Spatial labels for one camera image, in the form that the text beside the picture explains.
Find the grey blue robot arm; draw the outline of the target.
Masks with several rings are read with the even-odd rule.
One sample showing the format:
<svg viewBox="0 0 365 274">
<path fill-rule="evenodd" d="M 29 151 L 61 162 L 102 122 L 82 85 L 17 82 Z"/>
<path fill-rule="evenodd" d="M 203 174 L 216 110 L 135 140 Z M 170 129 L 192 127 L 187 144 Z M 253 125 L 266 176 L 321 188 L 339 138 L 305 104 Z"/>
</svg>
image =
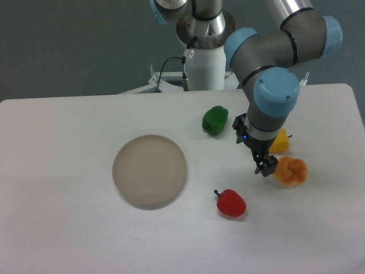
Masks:
<svg viewBox="0 0 365 274">
<path fill-rule="evenodd" d="M 250 148 L 256 173 L 269 176 L 278 160 L 269 154 L 300 87 L 290 68 L 337 52 L 343 33 L 339 21 L 320 16 L 310 1 L 267 1 L 279 31 L 261 38 L 252 28 L 236 27 L 221 1 L 151 1 L 158 22 L 176 21 L 185 46 L 182 86 L 213 90 L 224 85 L 230 67 L 249 107 L 233 122 L 237 142 Z"/>
</svg>

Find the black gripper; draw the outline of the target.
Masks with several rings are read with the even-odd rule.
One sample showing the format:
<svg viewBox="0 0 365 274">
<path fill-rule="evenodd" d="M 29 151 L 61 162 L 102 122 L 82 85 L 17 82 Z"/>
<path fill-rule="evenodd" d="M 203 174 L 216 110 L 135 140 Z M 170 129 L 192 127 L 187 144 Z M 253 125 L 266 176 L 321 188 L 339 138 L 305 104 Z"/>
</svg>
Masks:
<svg viewBox="0 0 365 274">
<path fill-rule="evenodd" d="M 243 142 L 252 151 L 256 163 L 254 173 L 262 174 L 264 177 L 273 174 L 276 171 L 278 159 L 269 155 L 269 148 L 277 137 L 277 130 L 266 132 L 255 128 L 246 117 L 246 113 L 237 116 L 232 127 L 236 131 L 236 143 Z"/>
</svg>

